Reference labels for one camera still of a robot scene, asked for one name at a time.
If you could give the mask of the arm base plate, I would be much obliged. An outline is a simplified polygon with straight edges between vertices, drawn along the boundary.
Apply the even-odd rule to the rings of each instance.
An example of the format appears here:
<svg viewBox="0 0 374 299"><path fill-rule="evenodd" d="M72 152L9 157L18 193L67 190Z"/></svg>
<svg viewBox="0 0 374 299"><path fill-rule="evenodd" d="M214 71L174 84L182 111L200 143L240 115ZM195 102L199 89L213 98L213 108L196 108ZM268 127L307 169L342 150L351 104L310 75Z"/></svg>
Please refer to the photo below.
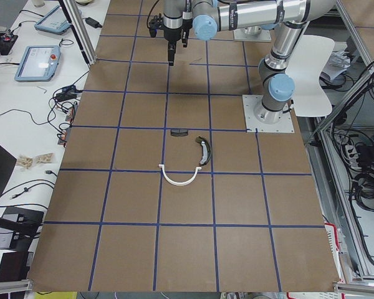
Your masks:
<svg viewBox="0 0 374 299"><path fill-rule="evenodd" d="M270 42L271 34L269 30L261 26L244 27L233 31L234 40L248 42Z"/></svg>
<svg viewBox="0 0 374 299"><path fill-rule="evenodd" d="M279 112L262 106L262 95L243 95L243 109L248 133L294 133L288 105Z"/></svg>

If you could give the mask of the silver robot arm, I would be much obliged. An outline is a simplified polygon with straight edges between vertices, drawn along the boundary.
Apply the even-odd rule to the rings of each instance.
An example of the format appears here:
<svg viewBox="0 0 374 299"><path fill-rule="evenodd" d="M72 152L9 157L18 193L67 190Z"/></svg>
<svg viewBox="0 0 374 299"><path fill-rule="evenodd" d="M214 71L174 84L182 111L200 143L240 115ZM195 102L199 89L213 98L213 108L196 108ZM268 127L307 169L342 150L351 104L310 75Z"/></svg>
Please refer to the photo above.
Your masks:
<svg viewBox="0 0 374 299"><path fill-rule="evenodd" d="M264 88L254 108L256 118L267 124L279 121L284 105L295 90L293 79L285 72L289 59L310 21L323 16L335 1L233 1L217 7L212 1L193 1L193 29L201 40L217 32L273 24L279 28L271 51L259 63Z"/></svg>
<svg viewBox="0 0 374 299"><path fill-rule="evenodd" d="M176 46L179 40L183 47L188 46L189 31L193 26L192 1L164 1L163 13L153 16L150 15L158 4L158 1L152 6L146 26L150 37L155 38L157 30L162 30L164 38L168 41L168 64L174 66Z"/></svg>

